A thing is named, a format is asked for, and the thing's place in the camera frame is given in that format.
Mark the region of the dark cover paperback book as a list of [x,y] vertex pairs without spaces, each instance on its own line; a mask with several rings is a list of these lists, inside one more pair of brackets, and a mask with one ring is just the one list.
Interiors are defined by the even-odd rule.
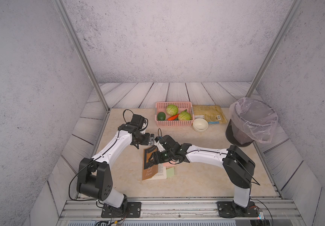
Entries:
[[156,146],[144,149],[142,180],[167,179],[166,167],[163,164],[153,163],[153,153],[156,151]]

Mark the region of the green sticky note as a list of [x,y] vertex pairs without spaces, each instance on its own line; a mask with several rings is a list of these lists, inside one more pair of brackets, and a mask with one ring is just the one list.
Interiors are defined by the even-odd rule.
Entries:
[[175,170],[173,167],[166,169],[166,177],[172,178],[175,175]]

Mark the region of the pink sticky note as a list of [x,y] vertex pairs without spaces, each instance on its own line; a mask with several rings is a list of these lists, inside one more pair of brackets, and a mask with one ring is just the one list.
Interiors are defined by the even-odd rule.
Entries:
[[163,166],[164,166],[166,169],[169,169],[169,168],[174,167],[175,165],[174,165],[174,164],[171,164],[171,163],[169,163],[169,162],[167,162],[167,163],[164,163]]

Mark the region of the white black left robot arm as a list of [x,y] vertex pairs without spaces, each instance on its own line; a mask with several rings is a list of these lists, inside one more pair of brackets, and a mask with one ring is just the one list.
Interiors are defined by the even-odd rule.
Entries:
[[84,158],[79,165],[77,192],[95,198],[114,208],[124,208],[125,195],[113,188],[111,168],[127,146],[147,145],[150,135],[145,133],[147,120],[141,126],[130,123],[118,128],[113,139],[92,158]]

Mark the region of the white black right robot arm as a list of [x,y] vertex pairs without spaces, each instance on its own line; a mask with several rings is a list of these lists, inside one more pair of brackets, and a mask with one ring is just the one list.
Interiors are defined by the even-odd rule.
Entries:
[[235,186],[233,203],[248,208],[255,163],[239,147],[211,149],[190,143],[179,144],[169,135],[156,138],[153,147],[156,150],[144,160],[147,168],[163,163],[205,163],[224,168]]

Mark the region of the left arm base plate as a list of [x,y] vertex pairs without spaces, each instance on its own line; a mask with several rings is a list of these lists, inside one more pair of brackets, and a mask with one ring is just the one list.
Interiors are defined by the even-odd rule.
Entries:
[[121,207],[104,205],[101,218],[139,218],[141,214],[141,202],[123,202]]

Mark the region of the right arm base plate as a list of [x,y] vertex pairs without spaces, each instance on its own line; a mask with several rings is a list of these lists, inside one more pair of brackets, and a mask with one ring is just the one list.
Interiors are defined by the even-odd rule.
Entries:
[[218,214],[221,218],[257,218],[260,216],[258,207],[249,201],[247,207],[231,202],[217,202]]

